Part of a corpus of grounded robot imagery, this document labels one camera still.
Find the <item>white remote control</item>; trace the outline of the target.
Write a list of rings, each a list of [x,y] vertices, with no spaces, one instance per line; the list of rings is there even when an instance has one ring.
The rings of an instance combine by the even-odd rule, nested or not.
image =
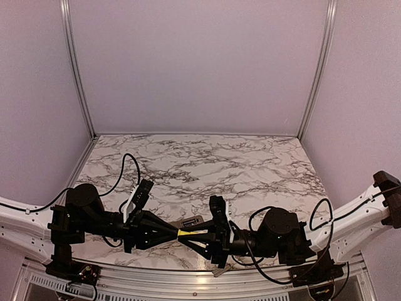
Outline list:
[[[170,222],[170,224],[172,226],[175,226],[176,228],[185,228],[185,227],[189,227],[189,226],[194,226],[200,223],[203,223],[204,219],[202,216],[197,215],[197,216],[193,216],[193,217],[189,217],[189,218],[184,218],[184,219],[180,219],[177,221],[172,221]]]

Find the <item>yellow handled screwdriver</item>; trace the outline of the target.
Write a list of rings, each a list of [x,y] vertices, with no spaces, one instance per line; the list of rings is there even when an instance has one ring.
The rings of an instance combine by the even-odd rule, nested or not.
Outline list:
[[[200,235],[200,234],[207,234],[207,230],[199,230],[199,231],[178,230],[177,236]]]

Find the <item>grey battery compartment cover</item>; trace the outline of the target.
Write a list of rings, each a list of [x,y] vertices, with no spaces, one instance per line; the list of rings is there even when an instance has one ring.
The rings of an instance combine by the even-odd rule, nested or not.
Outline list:
[[[217,267],[217,268],[213,269],[212,274],[215,278],[217,278],[217,277],[223,275],[224,273],[228,272],[229,270],[231,270],[231,268],[232,268],[232,265],[229,263],[226,263],[225,267],[223,267],[223,268]]]

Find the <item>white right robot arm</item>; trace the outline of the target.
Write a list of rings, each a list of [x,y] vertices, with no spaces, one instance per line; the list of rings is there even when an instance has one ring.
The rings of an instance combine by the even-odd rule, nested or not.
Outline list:
[[[308,223],[296,213],[270,206],[256,230],[235,230],[225,200],[211,196],[212,219],[182,228],[178,241],[219,267],[228,256],[278,258],[282,265],[300,265],[328,252],[310,268],[310,275],[323,281],[355,253],[384,231],[400,228],[400,180],[385,171],[352,202]]]

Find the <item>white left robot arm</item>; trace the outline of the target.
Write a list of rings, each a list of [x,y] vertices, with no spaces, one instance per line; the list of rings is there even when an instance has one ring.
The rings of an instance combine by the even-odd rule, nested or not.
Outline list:
[[[127,208],[107,211],[102,195],[92,184],[66,188],[65,204],[42,208],[5,200],[1,203],[1,237],[42,263],[54,263],[66,279],[79,274],[72,246],[83,244],[87,234],[118,240],[125,253],[147,250],[175,240],[178,229],[145,210],[152,184],[137,186]]]

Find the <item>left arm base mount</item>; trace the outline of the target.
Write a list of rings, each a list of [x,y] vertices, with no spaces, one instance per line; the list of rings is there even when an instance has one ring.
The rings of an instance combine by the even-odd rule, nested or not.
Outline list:
[[[97,284],[100,272],[98,265],[73,260],[70,245],[55,245],[51,262],[45,267],[48,275],[88,285]]]

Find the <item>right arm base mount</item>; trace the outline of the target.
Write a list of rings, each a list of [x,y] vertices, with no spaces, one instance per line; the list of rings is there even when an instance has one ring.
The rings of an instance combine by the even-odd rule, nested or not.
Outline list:
[[[289,274],[293,279],[293,287],[314,285],[344,275],[343,267],[345,267],[346,264],[335,264],[329,251],[325,254],[323,254],[323,251],[318,252],[318,259],[319,262],[317,264],[311,263],[291,267],[289,269]]]

